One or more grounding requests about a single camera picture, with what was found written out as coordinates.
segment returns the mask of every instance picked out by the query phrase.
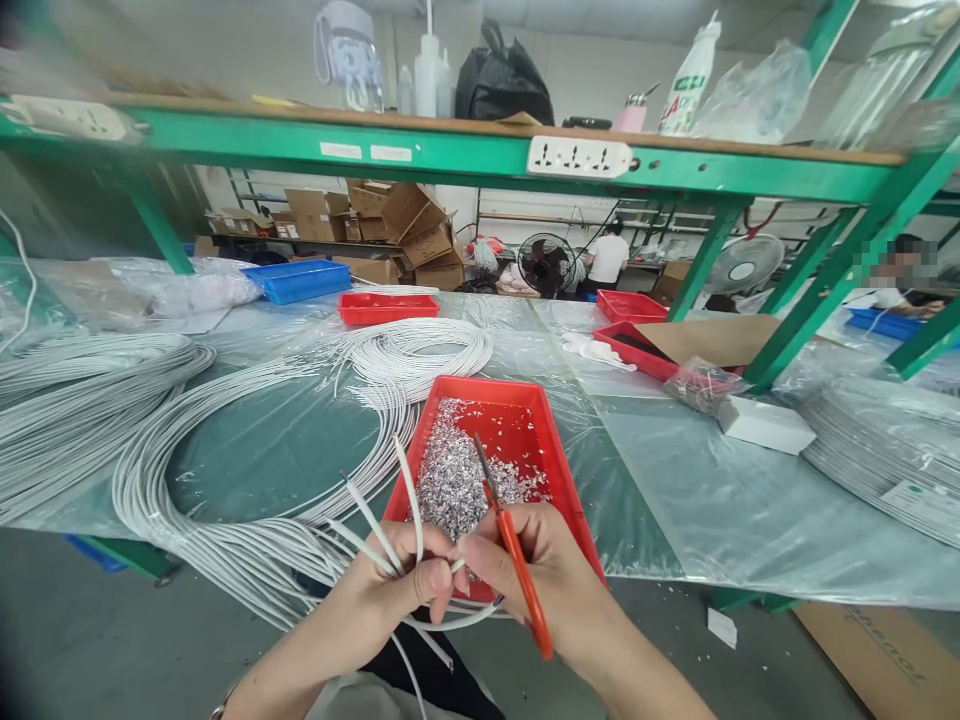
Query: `red handle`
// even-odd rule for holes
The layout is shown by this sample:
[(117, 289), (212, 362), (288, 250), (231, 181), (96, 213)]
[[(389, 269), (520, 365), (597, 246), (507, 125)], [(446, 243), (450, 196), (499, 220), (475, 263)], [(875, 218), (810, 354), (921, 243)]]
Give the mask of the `red handle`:
[(530, 610), (530, 628), (533, 631), (533, 639), (540, 648), (540, 657), (549, 660), (553, 657), (553, 641), (550, 639), (550, 631), (547, 629), (547, 619), (543, 615), (543, 608), (540, 607), (540, 598), (537, 597), (537, 591), (533, 587), (533, 578), (530, 577), (530, 568), (527, 567), (526, 558), (523, 557), (523, 550), (520, 548), (520, 540), (517, 538), (517, 530), (513, 526), (513, 518), (510, 513), (503, 510), (502, 504), (497, 508), (497, 525), (500, 528), (500, 535), (503, 537), (503, 544), (513, 558), (513, 566), (517, 570), (517, 578), (520, 580), (520, 589), (523, 590), (523, 599), (527, 602), (527, 609)]

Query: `worker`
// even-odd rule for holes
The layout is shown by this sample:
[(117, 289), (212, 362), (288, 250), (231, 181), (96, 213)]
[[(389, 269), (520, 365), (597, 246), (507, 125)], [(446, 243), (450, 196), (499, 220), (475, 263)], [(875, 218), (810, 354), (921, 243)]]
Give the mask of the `worker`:
[(623, 221), (614, 220), (604, 228), (603, 235), (593, 243), (584, 261), (589, 268), (586, 279), (580, 283), (578, 294), (586, 300), (597, 290), (616, 290), (620, 273), (630, 259), (630, 245), (620, 237)]
[[(509, 508), (530, 574), (543, 607), (553, 646), (565, 663), (593, 688), (617, 719), (711, 720), (696, 691), (623, 613), (597, 579), (563, 516), (547, 503)], [(416, 557), (412, 523), (383, 523), (383, 529), (410, 567)], [(510, 556), (496, 544), (496, 516), (486, 515), (476, 530), (454, 545), (437, 527), (423, 527), (425, 559), (403, 578), (393, 580), (367, 555), (358, 554), (343, 577), (306, 619), (283, 637), (239, 682), (214, 717), (223, 720), (340, 720), (419, 718), (416, 698), (382, 679), (357, 671), (381, 651), (392, 649), (390, 636), (408, 614), (430, 605), (439, 623), (454, 588), (467, 585), (466, 571), (451, 573), (461, 557), (473, 573), (504, 596), (502, 607), (529, 622), (526, 602)], [(382, 546), (371, 535), (367, 543)], [(426, 647), (415, 635), (409, 653)], [(415, 674), (427, 701), (426, 686), (441, 688), (451, 673), (429, 657)], [(431, 720), (464, 717), (502, 718), (495, 705), (477, 693), (477, 708), (426, 705)]]
[[(913, 305), (901, 293), (897, 286), (910, 286), (917, 280), (915, 269), (925, 264), (931, 264), (931, 253), (927, 243), (916, 235), (903, 233), (890, 243), (890, 252), (880, 257), (880, 265), (872, 268), (866, 279), (865, 287), (851, 290), (843, 299), (840, 307), (845, 310), (869, 310), (876, 308), (894, 315), (914, 318), (930, 318), (940, 312), (944, 303), (934, 300), (924, 305)], [(803, 297), (807, 289), (814, 283), (815, 278), (807, 280), (794, 295), (791, 302), (777, 312), (777, 317), (786, 317), (794, 306)], [(750, 305), (759, 307), (772, 290), (750, 298)], [(832, 318), (833, 325), (840, 325), (849, 318), (847, 313), (837, 313)]]

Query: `power strip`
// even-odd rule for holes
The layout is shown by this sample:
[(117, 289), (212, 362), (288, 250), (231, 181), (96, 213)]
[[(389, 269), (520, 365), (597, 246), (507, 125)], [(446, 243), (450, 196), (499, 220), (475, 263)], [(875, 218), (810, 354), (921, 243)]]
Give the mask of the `power strip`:
[(39, 133), (139, 145), (149, 127), (103, 103), (33, 95), (11, 95), (10, 100), (0, 105), (3, 114)]
[(610, 180), (628, 172), (631, 162), (633, 149), (626, 143), (537, 135), (530, 141), (527, 172)]

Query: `sleeve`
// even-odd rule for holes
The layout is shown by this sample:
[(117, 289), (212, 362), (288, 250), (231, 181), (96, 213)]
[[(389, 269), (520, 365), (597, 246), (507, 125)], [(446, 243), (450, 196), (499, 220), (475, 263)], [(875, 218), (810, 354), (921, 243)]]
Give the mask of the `sleeve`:
[(903, 295), (896, 288), (880, 288), (873, 296), (873, 306), (881, 310), (889, 310), (902, 302)]

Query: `concrete floor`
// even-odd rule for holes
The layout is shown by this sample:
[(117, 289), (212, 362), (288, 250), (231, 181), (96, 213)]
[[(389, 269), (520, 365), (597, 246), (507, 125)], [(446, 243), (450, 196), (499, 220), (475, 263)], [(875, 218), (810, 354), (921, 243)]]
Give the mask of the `concrete floor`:
[[(130, 570), (105, 575), (55, 535), (0, 530), (0, 577), (0, 652), (31, 719), (206, 717), (278, 637), (189, 568), (157, 590)], [(731, 650), (707, 632), (698, 588), (611, 584), (720, 720), (870, 717), (792, 615), (732, 611)], [(566, 667), (539, 660), (515, 624), (450, 637), (508, 718), (605, 716)]]

